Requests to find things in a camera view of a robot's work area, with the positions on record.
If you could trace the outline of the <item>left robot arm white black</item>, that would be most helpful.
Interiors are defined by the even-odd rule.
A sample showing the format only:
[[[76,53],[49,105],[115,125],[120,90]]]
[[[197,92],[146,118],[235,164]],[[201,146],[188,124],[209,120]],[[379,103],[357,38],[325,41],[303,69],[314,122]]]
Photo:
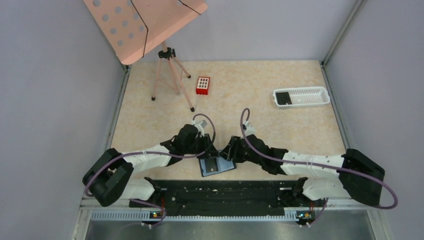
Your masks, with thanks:
[[[147,201],[160,187],[152,180],[136,180],[138,173],[153,168],[169,167],[183,159],[216,157],[214,136],[204,132],[201,124],[185,124],[177,135],[154,147],[138,152],[122,153],[107,149],[82,178],[88,196],[102,207],[117,200]]]

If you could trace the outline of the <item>dark blue leather card holder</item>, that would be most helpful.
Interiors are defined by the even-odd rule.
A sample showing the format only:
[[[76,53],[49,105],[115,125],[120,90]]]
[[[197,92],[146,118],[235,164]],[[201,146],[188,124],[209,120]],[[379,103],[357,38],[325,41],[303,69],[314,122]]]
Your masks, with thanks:
[[[201,173],[202,177],[217,175],[217,174],[224,173],[224,172],[227,172],[227,171],[235,170],[237,168],[237,165],[236,165],[235,162],[227,161],[227,160],[223,159],[222,157],[220,157],[220,152],[219,152],[218,157],[214,157],[214,158],[216,158],[216,160],[217,160],[218,171],[212,172],[212,173],[206,173],[205,172],[205,169],[204,169],[204,167],[205,167],[204,160],[205,159],[202,159],[202,156],[200,158],[198,158],[200,173]]]

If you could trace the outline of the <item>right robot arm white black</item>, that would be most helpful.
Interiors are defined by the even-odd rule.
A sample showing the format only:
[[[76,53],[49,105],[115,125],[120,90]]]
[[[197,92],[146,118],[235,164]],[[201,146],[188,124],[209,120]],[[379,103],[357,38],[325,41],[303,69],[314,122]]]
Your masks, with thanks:
[[[339,155],[308,155],[269,147],[254,134],[232,136],[219,156],[235,163],[251,162],[271,175],[299,175],[294,188],[307,199],[347,198],[367,206],[380,204],[385,170],[357,149]]]

